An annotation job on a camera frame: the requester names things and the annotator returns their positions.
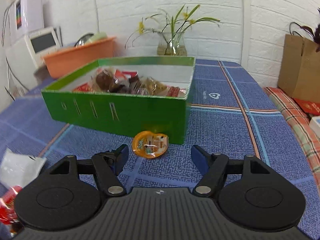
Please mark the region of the glass vase with plant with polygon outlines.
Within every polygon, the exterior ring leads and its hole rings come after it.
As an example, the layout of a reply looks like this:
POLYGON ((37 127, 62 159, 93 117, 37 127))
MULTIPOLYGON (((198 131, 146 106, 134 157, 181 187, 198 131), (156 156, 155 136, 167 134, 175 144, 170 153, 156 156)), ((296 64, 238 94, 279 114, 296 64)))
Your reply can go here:
POLYGON ((220 25, 220 20, 210 16, 196 18, 200 9, 197 4, 189 9, 185 4, 177 12, 170 14, 160 8, 155 14, 143 17, 137 29, 127 38, 124 47, 129 43, 134 45, 135 41, 144 35, 156 34, 159 37, 157 55, 159 56, 187 56, 187 49, 184 44, 184 34, 194 25, 199 23, 213 23, 220 25))

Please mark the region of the orange jelly cup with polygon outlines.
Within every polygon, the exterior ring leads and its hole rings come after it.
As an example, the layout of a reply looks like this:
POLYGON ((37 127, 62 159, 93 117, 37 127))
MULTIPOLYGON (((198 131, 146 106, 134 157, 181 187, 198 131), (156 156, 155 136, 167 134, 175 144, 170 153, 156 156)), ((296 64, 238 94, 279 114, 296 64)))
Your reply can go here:
POLYGON ((132 141, 133 152, 145 159, 154 159, 163 155, 169 146, 169 137, 162 133, 142 131, 132 141))

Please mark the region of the brown paper bag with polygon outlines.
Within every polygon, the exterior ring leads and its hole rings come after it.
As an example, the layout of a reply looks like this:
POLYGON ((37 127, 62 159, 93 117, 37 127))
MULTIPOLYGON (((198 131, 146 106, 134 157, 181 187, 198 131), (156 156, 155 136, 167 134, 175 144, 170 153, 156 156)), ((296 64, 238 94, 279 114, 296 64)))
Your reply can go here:
POLYGON ((312 40, 285 35, 278 87, 292 98, 319 103, 319 28, 312 40))

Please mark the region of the clear cookie bag pink seal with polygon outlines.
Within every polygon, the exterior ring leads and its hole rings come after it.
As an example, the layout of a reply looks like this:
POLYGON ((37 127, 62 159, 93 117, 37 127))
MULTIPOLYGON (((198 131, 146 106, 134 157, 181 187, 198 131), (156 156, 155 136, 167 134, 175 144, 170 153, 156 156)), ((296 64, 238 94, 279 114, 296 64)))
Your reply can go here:
POLYGON ((135 85, 134 91, 139 95, 158 95, 167 89, 167 85, 153 79, 142 77, 135 85))

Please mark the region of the orange plastic basin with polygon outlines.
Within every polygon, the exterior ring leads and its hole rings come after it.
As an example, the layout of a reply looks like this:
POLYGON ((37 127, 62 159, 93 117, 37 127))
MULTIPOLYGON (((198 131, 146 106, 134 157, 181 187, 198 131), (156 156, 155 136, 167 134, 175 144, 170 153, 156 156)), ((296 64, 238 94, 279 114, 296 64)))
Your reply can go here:
POLYGON ((58 79, 95 60, 113 57, 115 39, 114 36, 84 46, 64 48, 42 58, 50 76, 58 79))

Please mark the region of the red nut snack pouch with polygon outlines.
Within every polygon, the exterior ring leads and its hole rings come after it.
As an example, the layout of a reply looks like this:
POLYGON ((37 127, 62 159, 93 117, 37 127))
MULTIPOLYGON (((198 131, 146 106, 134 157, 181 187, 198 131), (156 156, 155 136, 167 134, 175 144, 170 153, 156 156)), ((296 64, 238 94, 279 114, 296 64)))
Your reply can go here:
POLYGON ((132 83, 133 81, 136 81, 138 79, 138 72, 136 70, 121 71, 119 69, 116 69, 116 71, 114 72, 114 78, 117 83, 132 83))

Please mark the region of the white water purifier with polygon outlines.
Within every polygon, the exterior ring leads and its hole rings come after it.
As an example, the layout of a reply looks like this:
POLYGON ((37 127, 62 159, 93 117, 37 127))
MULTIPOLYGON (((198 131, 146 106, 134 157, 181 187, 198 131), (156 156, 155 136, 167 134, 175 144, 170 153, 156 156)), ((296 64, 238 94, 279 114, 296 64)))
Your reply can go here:
POLYGON ((15 0, 9 9, 9 23, 13 41, 44 28, 42 0, 15 0))

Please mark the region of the red booklet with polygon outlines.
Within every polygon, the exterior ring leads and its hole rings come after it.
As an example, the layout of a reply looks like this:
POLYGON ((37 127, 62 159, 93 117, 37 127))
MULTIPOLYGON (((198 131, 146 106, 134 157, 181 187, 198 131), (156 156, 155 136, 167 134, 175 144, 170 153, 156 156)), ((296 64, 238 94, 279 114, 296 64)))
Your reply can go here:
POLYGON ((320 115, 320 103, 300 100, 296 98, 294 98, 294 101, 306 114, 311 114, 313 116, 320 115))

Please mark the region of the metal pot lid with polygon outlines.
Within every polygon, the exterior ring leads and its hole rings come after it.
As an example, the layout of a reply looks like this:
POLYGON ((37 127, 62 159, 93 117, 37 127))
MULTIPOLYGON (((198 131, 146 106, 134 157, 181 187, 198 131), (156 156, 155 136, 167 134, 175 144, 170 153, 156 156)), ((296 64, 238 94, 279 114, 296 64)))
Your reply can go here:
POLYGON ((74 44, 74 47, 84 46, 85 44, 91 42, 91 38, 94 36, 93 33, 86 33, 82 35, 74 44))

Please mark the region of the white snack packet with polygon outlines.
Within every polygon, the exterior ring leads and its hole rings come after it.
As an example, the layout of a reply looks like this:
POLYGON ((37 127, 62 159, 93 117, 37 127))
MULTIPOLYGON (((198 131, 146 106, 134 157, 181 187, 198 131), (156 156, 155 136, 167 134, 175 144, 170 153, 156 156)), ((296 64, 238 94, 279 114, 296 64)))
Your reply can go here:
POLYGON ((7 189, 25 187, 38 177, 47 158, 23 155, 7 148, 1 161, 1 184, 7 189))

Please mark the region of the dark brown snack pouch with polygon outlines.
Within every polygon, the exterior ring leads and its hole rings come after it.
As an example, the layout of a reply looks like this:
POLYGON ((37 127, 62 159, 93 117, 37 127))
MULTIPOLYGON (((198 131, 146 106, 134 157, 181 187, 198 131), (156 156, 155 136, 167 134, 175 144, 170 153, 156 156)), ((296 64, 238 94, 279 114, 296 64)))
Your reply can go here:
POLYGON ((129 85, 128 78, 114 67, 99 68, 92 79, 92 89, 96 92, 117 93, 129 85))

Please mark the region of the green cardboard box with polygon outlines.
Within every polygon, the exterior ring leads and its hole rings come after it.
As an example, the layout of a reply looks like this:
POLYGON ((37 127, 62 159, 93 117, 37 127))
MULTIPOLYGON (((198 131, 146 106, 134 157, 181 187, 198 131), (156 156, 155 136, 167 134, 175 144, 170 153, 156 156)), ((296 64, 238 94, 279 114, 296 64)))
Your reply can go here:
POLYGON ((172 144, 183 144, 195 85, 196 60, 186 56, 111 57, 93 61, 51 83, 41 93, 52 119, 134 137, 139 132, 163 133, 172 144), (75 87, 96 70, 113 67, 136 71, 167 86, 185 90, 184 96, 76 92, 75 87))

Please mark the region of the red sausage pack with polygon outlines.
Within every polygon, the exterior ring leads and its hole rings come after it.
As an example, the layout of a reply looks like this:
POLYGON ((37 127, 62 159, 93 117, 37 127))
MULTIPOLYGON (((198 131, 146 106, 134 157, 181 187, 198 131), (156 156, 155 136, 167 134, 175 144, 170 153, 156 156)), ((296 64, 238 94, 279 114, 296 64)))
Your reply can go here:
POLYGON ((171 86, 169 87, 166 93, 166 96, 173 97, 173 98, 183 98, 186 96, 186 94, 187 94, 186 89, 181 89, 180 87, 171 86))

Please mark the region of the green sponge block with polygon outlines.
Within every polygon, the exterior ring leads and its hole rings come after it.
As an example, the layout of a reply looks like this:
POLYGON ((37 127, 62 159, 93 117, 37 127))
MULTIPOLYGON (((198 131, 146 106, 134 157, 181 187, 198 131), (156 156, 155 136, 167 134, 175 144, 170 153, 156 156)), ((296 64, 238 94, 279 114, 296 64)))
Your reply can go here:
POLYGON ((85 44, 94 43, 105 38, 107 38, 107 34, 105 32, 99 32, 90 36, 85 44))

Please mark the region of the red wrapped snack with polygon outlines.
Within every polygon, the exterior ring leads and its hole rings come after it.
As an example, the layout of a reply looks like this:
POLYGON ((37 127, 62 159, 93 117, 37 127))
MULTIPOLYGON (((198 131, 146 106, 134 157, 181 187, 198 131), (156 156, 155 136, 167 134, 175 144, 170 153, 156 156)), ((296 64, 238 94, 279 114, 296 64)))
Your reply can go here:
POLYGON ((1 196, 1 225, 9 229, 10 237, 14 237, 23 228, 14 208, 15 198, 21 189, 18 185, 10 187, 8 191, 1 196))

